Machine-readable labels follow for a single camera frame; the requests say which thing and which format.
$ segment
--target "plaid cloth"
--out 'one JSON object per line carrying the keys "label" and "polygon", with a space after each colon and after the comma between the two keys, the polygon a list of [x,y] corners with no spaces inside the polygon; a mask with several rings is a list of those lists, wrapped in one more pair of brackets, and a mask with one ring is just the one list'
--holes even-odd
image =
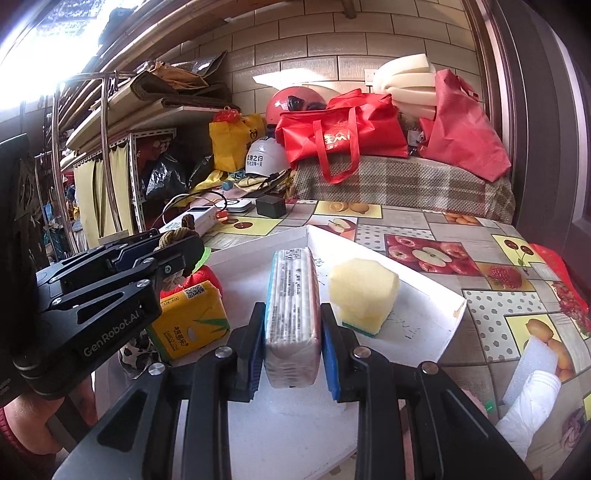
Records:
{"label": "plaid cloth", "polygon": [[[350,157],[329,155],[332,174],[346,170]],[[465,213],[511,223],[515,198],[509,179],[493,183],[468,171],[423,158],[407,160],[362,155],[359,170],[337,185],[324,180],[317,158],[297,164],[294,197],[310,200],[377,203]]]}

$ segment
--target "black charger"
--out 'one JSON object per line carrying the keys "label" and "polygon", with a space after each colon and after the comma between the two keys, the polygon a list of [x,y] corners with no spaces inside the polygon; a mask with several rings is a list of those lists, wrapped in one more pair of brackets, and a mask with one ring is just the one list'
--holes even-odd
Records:
{"label": "black charger", "polygon": [[269,218],[280,218],[287,214],[285,199],[264,195],[256,199],[256,212]]}

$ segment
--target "qr code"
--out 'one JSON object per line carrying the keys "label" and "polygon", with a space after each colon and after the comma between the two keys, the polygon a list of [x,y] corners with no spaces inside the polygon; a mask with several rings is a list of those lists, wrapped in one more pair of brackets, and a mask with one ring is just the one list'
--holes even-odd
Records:
{"label": "qr code", "polygon": [[204,293],[205,288],[201,285],[194,285],[193,287],[185,288],[184,292],[188,299],[192,299],[194,296]]}
{"label": "qr code", "polygon": [[169,223],[166,226],[166,230],[176,230],[177,228],[181,228],[180,222]]}
{"label": "qr code", "polygon": [[301,251],[299,248],[291,248],[289,250],[285,250],[283,253],[284,260],[297,260],[301,258]]}

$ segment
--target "white device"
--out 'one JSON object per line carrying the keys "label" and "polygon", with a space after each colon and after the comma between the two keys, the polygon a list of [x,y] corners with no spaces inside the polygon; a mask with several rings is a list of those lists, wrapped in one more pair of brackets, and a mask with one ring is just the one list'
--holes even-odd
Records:
{"label": "white device", "polygon": [[[220,200],[215,204],[215,206],[219,209],[224,208],[224,201]],[[228,200],[228,207],[226,211],[228,213],[242,213],[246,212],[249,208],[252,207],[252,199],[233,199]]]}
{"label": "white device", "polygon": [[195,218],[195,231],[199,234],[199,236],[203,236],[217,225],[217,211],[218,209],[214,206],[192,207],[186,212],[181,213],[174,220],[169,221],[159,230],[159,232],[164,233],[168,230],[176,230],[177,228],[181,228],[182,218],[185,215],[190,214],[193,215],[193,218]]}

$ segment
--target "hand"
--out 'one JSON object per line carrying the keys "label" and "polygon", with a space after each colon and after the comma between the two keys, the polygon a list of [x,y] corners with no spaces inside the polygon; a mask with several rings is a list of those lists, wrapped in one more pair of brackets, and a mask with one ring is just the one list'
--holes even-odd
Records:
{"label": "hand", "polygon": [[[76,391],[82,399],[79,405],[82,418],[88,425],[94,425],[96,407],[90,377],[78,385]],[[48,455],[62,449],[45,424],[61,407],[63,401],[63,398],[45,400],[37,393],[29,391],[4,407],[6,420],[14,436],[31,453]]]}

